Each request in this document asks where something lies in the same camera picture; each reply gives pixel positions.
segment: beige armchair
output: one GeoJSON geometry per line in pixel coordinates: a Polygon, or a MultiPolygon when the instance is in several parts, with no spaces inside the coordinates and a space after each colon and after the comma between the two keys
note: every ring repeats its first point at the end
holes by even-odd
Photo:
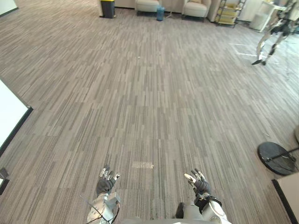
{"type": "Polygon", "coordinates": [[[209,12],[211,0],[201,0],[201,3],[198,3],[198,0],[196,1],[197,2],[184,0],[182,15],[202,17],[204,20],[204,18],[206,18],[207,13],[209,12]]]}
{"type": "Polygon", "coordinates": [[[157,12],[157,7],[160,4],[158,0],[135,0],[135,10],[137,12],[157,12]]]}

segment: trash can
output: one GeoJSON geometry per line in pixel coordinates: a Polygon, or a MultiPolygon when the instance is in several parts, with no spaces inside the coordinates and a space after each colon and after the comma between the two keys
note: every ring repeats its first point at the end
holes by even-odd
{"type": "Polygon", "coordinates": [[[102,10],[105,18],[114,17],[114,0],[101,0],[102,10]]]}
{"type": "Polygon", "coordinates": [[[164,18],[164,10],[165,8],[163,6],[158,6],[157,7],[157,20],[158,21],[163,21],[164,18]]]}

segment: gray striped carpet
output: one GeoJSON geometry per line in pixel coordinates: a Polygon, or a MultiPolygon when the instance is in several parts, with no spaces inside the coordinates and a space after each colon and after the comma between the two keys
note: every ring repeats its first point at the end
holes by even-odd
{"type": "Polygon", "coordinates": [[[289,223],[256,147],[297,146],[298,36],[254,67],[262,34],[240,24],[126,9],[100,19],[93,0],[16,4],[0,18],[0,77],[34,111],[0,158],[11,180],[0,224],[85,223],[79,195],[93,199],[105,163],[121,174],[118,223],[171,218],[194,199],[183,176],[194,167],[232,223],[289,223]]]}

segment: robotic arm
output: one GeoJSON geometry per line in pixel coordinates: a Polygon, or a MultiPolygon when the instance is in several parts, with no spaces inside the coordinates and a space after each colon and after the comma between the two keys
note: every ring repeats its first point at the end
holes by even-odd
{"type": "MultiPolygon", "coordinates": [[[[88,224],[112,224],[118,215],[120,198],[117,193],[111,194],[111,189],[120,175],[116,174],[113,176],[113,171],[109,174],[108,171],[108,166],[105,166],[102,169],[96,188],[97,198],[92,202],[92,204],[87,202],[92,207],[87,217],[88,224]],[[116,215],[114,215],[113,210],[116,206],[118,207],[118,210],[116,215]]],[[[194,205],[199,207],[199,212],[202,216],[201,220],[209,221],[211,223],[231,224],[227,220],[226,214],[221,207],[222,204],[220,200],[211,195],[210,184],[206,181],[203,174],[197,169],[195,169],[195,171],[192,170],[191,172],[194,176],[189,174],[184,174],[184,176],[188,180],[189,184],[193,186],[193,190],[196,195],[194,205]]],[[[129,223],[137,224],[141,223],[141,220],[139,219],[129,223]]]]}
{"type": "Polygon", "coordinates": [[[120,208],[120,197],[116,192],[110,193],[115,185],[116,180],[120,177],[119,174],[113,176],[113,171],[108,174],[110,167],[105,166],[101,173],[97,184],[97,198],[93,200],[92,207],[87,216],[88,224],[112,224],[118,215],[120,208]],[[118,207],[116,215],[113,214],[113,209],[118,207]]]}
{"type": "Polygon", "coordinates": [[[203,174],[195,169],[191,171],[193,176],[184,174],[189,184],[193,186],[196,198],[194,205],[199,207],[199,211],[202,214],[205,221],[210,221],[219,224],[230,224],[225,212],[222,209],[222,203],[216,197],[210,193],[210,184],[206,181],[203,174]]]}

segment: stand base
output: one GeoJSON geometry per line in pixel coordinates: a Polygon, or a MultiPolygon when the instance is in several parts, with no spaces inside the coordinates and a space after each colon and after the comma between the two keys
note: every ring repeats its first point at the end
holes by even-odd
{"type": "Polygon", "coordinates": [[[280,145],[274,142],[264,142],[257,148],[257,153],[262,163],[276,174],[286,176],[295,172],[295,159],[289,154],[282,155],[276,159],[268,158],[287,153],[280,145]]]}
{"type": "Polygon", "coordinates": [[[295,128],[295,137],[297,139],[297,142],[299,142],[299,125],[295,128]]]}

